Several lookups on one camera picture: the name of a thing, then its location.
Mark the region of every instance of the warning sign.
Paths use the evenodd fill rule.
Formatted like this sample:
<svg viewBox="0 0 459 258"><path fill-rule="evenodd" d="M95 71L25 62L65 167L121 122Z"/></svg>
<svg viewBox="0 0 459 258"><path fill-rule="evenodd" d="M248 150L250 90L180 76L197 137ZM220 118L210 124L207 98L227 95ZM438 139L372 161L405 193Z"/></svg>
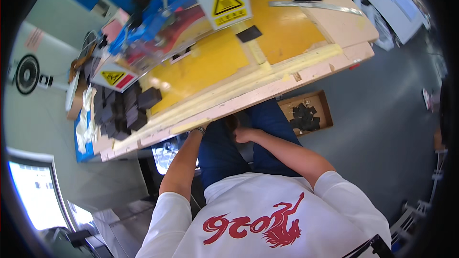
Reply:
<svg viewBox="0 0 459 258"><path fill-rule="evenodd" d="M247 11L245 9L241 9L241 10L238 10L238 11L234 11L228 15L225 15L225 16L222 16L222 17L219 17L217 19L215 19L215 24L217 24L217 26L221 26L223 24L226 24L228 22L231 22L233 20L237 20L238 18L241 18L241 17L244 17L244 16L247 16Z"/></svg>
<svg viewBox="0 0 459 258"><path fill-rule="evenodd" d="M238 9L244 6L241 0L214 0L214 8L212 16L219 16L228 11Z"/></svg>
<svg viewBox="0 0 459 258"><path fill-rule="evenodd" d="M116 71L102 71L100 74L110 86L114 86L124 75L126 75L125 72Z"/></svg>
<svg viewBox="0 0 459 258"><path fill-rule="evenodd" d="M197 0L214 30L252 17L250 0Z"/></svg>

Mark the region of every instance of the red dragon graphic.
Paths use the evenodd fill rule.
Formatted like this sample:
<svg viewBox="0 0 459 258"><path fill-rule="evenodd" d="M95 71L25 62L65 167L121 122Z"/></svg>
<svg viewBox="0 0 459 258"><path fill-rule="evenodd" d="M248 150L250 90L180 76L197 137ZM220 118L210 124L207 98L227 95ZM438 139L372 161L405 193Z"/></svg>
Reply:
<svg viewBox="0 0 459 258"><path fill-rule="evenodd" d="M239 239L244 238L247 235L247 230L245 229L238 231L240 227L249 226L250 232L259 233L269 227L273 218L273 225L266 232L263 232L263 238L266 239L267 243L272 244L269 247L276 248L278 246L283 247L285 245L292 244L295 242L296 238L300 237L301 229L298 226L299 220L295 219L292 221L290 229L287 230L288 216L296 212L298 205L303 198L304 192L300 194L300 197L293 208L291 208L293 204L290 203L281 202L275 204L273 207L279 207L280 205L285 207L274 212L271 217L261 216L252 223L250 223L250 218L248 216L234 218L232 221L225 218L228 214L211 217L204 222L202 229L206 232L216 231L216 233L209 239L204 240L203 244L208 245L215 242L223 235L229 224L232 224L228 231L229 235L233 238Z"/></svg>

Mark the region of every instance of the gray floor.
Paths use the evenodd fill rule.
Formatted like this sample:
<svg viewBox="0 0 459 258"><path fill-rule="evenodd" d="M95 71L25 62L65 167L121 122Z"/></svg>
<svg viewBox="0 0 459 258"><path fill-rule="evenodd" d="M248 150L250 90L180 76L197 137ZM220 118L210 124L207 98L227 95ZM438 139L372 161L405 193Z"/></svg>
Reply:
<svg viewBox="0 0 459 258"><path fill-rule="evenodd" d="M437 116L427 112L422 88L438 91L439 76L426 32L401 48L375 56L353 70L296 89L283 97L324 90L334 126L300 138L359 186L390 223L403 199L427 200L436 162Z"/></svg>

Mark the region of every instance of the yellow work surface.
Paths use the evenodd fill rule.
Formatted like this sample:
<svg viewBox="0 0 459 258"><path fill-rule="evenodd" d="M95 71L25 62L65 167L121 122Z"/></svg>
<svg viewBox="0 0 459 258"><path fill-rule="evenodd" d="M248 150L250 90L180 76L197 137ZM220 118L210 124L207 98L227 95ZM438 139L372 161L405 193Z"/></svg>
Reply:
<svg viewBox="0 0 459 258"><path fill-rule="evenodd" d="M269 7L269 1L279 0L250 0L253 18L247 25L255 25L263 34L256 40L271 65L301 55L314 44L326 45L325 37L299 7Z"/></svg>
<svg viewBox="0 0 459 258"><path fill-rule="evenodd" d="M163 96L151 109L151 114L174 107L224 79L232 80L229 77L240 68L250 65L244 74L257 70L257 62L247 58L242 42L235 35L252 25L262 33L256 39L266 57L262 60L271 65L301 55L313 46L326 45L324 36L299 7L270 8L269 1L274 0L250 0L252 19L240 23L238 28L225 28L200 39L190 55L174 64L167 60L142 77L140 83L144 90L159 88ZM194 33L200 34L198 29L192 27Z"/></svg>

